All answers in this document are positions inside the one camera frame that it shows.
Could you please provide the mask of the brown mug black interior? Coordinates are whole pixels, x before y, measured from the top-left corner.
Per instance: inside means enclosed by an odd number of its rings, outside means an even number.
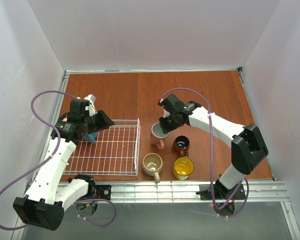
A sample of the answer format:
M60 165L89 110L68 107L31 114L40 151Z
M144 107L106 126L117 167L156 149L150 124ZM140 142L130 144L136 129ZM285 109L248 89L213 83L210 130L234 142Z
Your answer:
M181 157L184 157L186 155L186 152L189 150L189 148L190 148L190 140L186 136L180 135L174 139L173 149Z

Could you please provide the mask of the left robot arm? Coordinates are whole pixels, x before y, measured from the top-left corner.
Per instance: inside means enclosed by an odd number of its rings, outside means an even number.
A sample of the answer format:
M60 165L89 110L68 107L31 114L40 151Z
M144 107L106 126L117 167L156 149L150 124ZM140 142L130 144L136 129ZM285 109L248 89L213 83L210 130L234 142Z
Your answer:
M104 111L95 109L95 100L92 94L83 99L72 99L69 112L57 120L55 127L60 134L51 133L46 154L51 159L39 169L24 197L16 197L13 202L13 208L23 223L54 231L72 204L97 195L94 178L85 174L76 175L66 187L57 190L79 141L87 134L103 131L115 124Z

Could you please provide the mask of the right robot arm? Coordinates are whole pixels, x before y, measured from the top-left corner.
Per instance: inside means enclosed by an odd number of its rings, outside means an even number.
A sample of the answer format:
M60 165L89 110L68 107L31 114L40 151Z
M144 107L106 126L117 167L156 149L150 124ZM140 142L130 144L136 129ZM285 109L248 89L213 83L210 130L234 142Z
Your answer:
M229 197L238 183L269 154L261 131L254 124L244 126L228 121L195 101L184 103L173 93L157 104L164 109L164 115L159 118L164 133L188 125L209 133L211 140L217 138L230 147L231 163L210 188L213 196Z

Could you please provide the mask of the white and pink mug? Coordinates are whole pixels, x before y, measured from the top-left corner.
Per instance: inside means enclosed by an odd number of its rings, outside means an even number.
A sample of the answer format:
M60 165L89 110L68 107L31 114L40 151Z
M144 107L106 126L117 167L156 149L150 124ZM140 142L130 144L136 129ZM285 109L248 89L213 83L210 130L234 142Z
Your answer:
M164 133L160 124L155 123L151 127L150 141L153 146L157 146L159 150L165 147L165 139L169 133Z

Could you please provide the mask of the aluminium frame rail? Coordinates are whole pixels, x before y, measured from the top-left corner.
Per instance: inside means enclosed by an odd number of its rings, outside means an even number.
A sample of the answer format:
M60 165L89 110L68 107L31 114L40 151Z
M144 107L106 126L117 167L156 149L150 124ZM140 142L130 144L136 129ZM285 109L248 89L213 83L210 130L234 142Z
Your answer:
M204 95L211 108L226 119L248 124L253 116L237 70L171 72L75 72L65 74L66 92L81 96L92 93L101 105L119 118L140 119L140 156L152 151L150 126L161 113L156 99L172 88L185 100ZM99 175L111 184L117 207L115 221L98 227L76 217L75 209L65 214L56 231L29 226L24 240L300 240L288 191L274 181L264 161L248 179L247 203L236 200L240 213L229 219L217 216L210 201L197 195L200 184L209 181L208 134L183 127L176 135L188 134L194 147L194 176L178 181L172 175L173 151L160 152L165 161L163 181L155 184L140 173L137 177Z

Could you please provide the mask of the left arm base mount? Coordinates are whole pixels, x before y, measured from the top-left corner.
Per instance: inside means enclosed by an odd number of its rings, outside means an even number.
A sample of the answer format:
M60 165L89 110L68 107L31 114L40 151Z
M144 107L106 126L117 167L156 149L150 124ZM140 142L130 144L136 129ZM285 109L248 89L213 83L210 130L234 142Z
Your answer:
M110 200L112 193L112 186L109 184L96 185L92 187L90 199L104 199Z

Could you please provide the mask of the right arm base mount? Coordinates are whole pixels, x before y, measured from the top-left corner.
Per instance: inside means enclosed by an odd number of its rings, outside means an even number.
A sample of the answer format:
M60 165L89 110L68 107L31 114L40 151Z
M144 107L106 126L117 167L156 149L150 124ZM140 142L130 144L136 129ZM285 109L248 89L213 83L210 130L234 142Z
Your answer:
M238 190L234 194L234 198L236 200L244 200L246 198L246 193L243 187L243 184L237 184L232 189L228 190L226 188L222 188L220 186L213 185L214 188L214 196L216 200L227 200L230 195L234 192L236 187ZM196 192L201 200L212 200L212 191L210 185L200 184L199 191Z

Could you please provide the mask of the blue floral mug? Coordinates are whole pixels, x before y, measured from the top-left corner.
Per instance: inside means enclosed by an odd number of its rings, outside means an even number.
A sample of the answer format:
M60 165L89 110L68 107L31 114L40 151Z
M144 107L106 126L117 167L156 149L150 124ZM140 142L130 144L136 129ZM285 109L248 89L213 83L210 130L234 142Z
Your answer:
M83 136L83 139L86 141L86 142L90 142L92 144L96 144L96 139L98 137L98 133L97 132L93 132L93 133L86 133L84 136Z

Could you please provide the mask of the beige ceramic mug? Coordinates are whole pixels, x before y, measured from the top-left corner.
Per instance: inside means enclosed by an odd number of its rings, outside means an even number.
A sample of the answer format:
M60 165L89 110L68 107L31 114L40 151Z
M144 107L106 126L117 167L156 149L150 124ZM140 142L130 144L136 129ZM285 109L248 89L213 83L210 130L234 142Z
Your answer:
M148 153L142 160L142 171L150 177L154 178L156 184L160 179L160 173L163 170L164 162L163 159L156 153Z

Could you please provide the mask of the yellow enamel mug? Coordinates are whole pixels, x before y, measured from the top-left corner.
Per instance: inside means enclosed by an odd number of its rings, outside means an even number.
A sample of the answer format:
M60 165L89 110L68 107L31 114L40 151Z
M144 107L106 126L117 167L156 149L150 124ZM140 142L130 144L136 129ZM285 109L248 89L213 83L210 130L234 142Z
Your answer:
M179 157L173 164L173 175L177 180L185 181L194 171L194 163L189 159L189 153Z

